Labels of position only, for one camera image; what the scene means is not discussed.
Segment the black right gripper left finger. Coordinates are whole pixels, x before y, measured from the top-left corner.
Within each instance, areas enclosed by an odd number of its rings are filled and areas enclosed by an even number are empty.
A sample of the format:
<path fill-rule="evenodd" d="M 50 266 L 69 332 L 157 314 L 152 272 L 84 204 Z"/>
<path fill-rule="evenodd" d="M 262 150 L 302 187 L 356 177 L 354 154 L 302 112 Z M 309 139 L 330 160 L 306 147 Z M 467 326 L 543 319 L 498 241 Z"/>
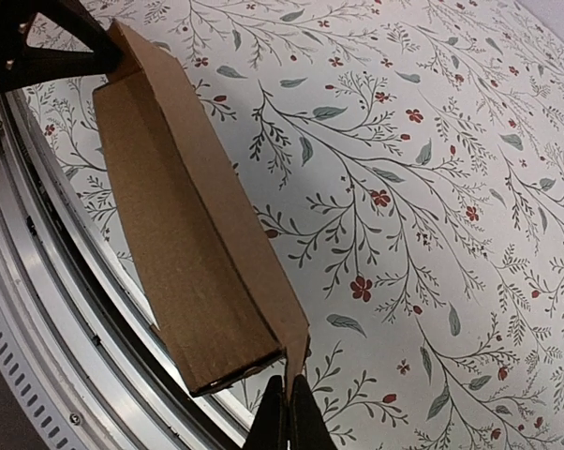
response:
<path fill-rule="evenodd" d="M 274 375 L 267 383 L 246 437 L 246 450 L 286 449 L 288 447 L 287 412 L 283 379 L 280 375 Z"/>

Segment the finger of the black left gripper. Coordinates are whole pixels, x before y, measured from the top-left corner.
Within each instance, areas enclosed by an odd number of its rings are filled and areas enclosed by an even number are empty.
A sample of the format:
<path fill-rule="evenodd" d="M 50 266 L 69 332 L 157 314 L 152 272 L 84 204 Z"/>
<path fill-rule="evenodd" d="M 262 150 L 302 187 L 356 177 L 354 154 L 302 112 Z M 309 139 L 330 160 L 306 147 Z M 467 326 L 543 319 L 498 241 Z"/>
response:
<path fill-rule="evenodd" d="M 89 50 L 61 51 L 27 43 L 38 14 L 53 21 Z M 123 53 L 79 1 L 0 1 L 0 94 L 64 78 L 108 74 Z"/>

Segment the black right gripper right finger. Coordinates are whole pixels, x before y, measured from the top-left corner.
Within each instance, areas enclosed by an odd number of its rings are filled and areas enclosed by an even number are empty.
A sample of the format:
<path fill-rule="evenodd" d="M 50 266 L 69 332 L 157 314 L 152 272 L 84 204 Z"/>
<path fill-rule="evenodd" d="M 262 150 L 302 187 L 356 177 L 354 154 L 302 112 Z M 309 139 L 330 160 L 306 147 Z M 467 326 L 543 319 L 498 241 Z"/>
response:
<path fill-rule="evenodd" d="M 336 450 L 304 375 L 297 375 L 292 385 L 289 443 L 292 450 Z"/>

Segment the brown cardboard box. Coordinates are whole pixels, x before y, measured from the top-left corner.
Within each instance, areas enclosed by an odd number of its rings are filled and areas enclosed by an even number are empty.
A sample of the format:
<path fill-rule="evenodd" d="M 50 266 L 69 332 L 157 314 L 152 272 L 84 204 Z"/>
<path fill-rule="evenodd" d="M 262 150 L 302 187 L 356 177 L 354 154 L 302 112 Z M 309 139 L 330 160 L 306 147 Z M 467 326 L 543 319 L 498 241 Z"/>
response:
<path fill-rule="evenodd" d="M 178 60 L 132 28 L 93 94 L 108 176 L 158 334 L 189 393 L 277 360 L 303 369 L 308 320 Z"/>

